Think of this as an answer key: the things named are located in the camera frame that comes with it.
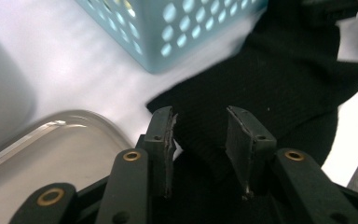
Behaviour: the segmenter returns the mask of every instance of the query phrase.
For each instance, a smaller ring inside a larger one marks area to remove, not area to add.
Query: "light blue plastic basket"
[[[76,0],[150,73],[170,67],[267,0]]]

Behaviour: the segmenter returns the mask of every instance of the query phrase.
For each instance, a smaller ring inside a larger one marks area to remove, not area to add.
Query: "white surface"
[[[347,20],[340,24],[341,60],[358,61],[358,20]],[[358,93],[339,109],[336,139],[324,171],[330,178],[347,186],[358,166]]]
[[[239,21],[173,69],[150,75],[75,1],[0,0],[0,43],[35,95],[34,114],[23,127],[58,111],[86,109],[112,120],[133,143],[150,120],[147,101],[225,59],[254,23]],[[341,26],[339,57],[358,61],[358,20]],[[324,170],[345,186],[358,164],[358,94],[339,117]]]

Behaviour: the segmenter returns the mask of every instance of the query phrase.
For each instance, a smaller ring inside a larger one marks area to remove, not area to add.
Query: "screw hole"
[[[63,197],[63,195],[64,195],[63,189],[58,189],[58,188],[49,189],[39,196],[39,198],[37,199],[37,204],[39,206],[50,206],[52,204],[59,202],[60,199]]]
[[[129,220],[130,214],[128,212],[118,212],[112,218],[114,224],[125,224]]]
[[[293,150],[286,151],[284,155],[292,161],[303,161],[305,159],[302,153]]]
[[[131,151],[126,153],[123,158],[125,161],[137,161],[139,158],[141,158],[141,154],[136,151]]]
[[[348,218],[340,213],[333,213],[330,215],[330,217],[333,220],[335,220],[336,223],[339,223],[339,224],[348,224],[349,223]]]

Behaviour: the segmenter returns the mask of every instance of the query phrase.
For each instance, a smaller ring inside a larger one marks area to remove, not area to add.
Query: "basket hole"
[[[89,6],[94,9],[94,5],[92,4],[92,1],[91,0],[87,0],[87,2],[89,3]]]
[[[139,39],[139,32],[138,30],[135,28],[134,25],[132,25],[132,23],[129,22],[129,26],[130,26],[130,29],[131,29],[131,33],[133,34],[133,36],[135,36],[136,38]]]
[[[231,4],[231,0],[225,0],[225,6],[229,7],[229,5]]]
[[[208,19],[208,20],[206,21],[205,29],[206,29],[207,31],[210,31],[210,30],[212,30],[213,25],[214,25],[214,20],[213,20],[213,17],[211,17],[210,19]]]
[[[126,7],[127,9],[127,12],[130,14],[130,16],[132,16],[133,18],[135,18],[135,11],[133,10],[132,8],[132,5],[131,3],[128,1],[128,0],[125,0],[124,1],[124,6]]]
[[[185,13],[189,13],[191,12],[191,10],[193,10],[194,5],[195,5],[194,0],[184,0],[183,10],[185,11]]]
[[[106,10],[108,10],[109,12],[112,12],[112,8],[110,7],[110,5],[107,2],[107,0],[103,0],[103,5],[106,8]]]
[[[117,19],[118,19],[118,22],[120,22],[121,25],[125,26],[126,25],[126,21],[124,21],[124,18],[123,16],[121,16],[120,13],[116,13],[116,16],[117,16]]]
[[[172,22],[176,17],[176,7],[173,3],[169,3],[162,12],[162,17],[166,22]]]
[[[110,27],[112,27],[112,29],[117,31],[117,27],[116,27],[115,23],[111,19],[109,19],[109,25],[110,25]]]
[[[197,22],[202,22],[205,19],[205,8],[201,7],[196,14],[196,21]]]
[[[141,47],[139,46],[139,44],[138,43],[136,43],[135,41],[133,41],[133,46],[135,47],[135,50],[136,50],[136,52],[138,52],[139,54],[143,54],[142,53],[142,49],[141,49]]]
[[[201,34],[201,28],[199,25],[194,27],[193,31],[191,32],[191,36],[193,36],[194,39],[197,39]]]
[[[188,16],[183,17],[179,23],[179,27],[183,32],[188,30],[190,27],[190,18]]]
[[[219,14],[219,17],[217,18],[217,19],[219,20],[219,23],[222,23],[223,21],[225,21],[226,15],[227,15],[227,13],[226,13],[225,10],[223,10],[223,11]]]
[[[241,2],[241,8],[242,8],[242,9],[245,9],[245,8],[246,8],[246,5],[248,5],[248,0],[242,0],[242,2]]]
[[[170,41],[173,37],[173,28],[171,26],[165,27],[162,31],[161,37],[166,41]]]
[[[123,31],[122,29],[120,29],[120,32],[121,32],[121,36],[123,37],[123,39],[127,42],[130,42],[130,39],[129,37],[127,36],[126,32]]]
[[[237,10],[238,10],[238,5],[237,3],[235,3],[234,5],[232,5],[231,9],[229,10],[229,14],[231,16],[234,16],[235,13],[237,13]]]
[[[220,8],[220,2],[219,0],[214,0],[214,2],[211,5],[211,13],[214,15],[216,14],[217,10]]]
[[[98,10],[98,15],[101,17],[101,19],[105,20],[104,14],[101,10]]]
[[[185,34],[182,34],[179,36],[178,40],[176,41],[176,44],[179,48],[182,48],[187,42],[187,36]]]
[[[172,52],[172,46],[170,44],[166,44],[161,49],[161,55],[163,57],[168,57]]]

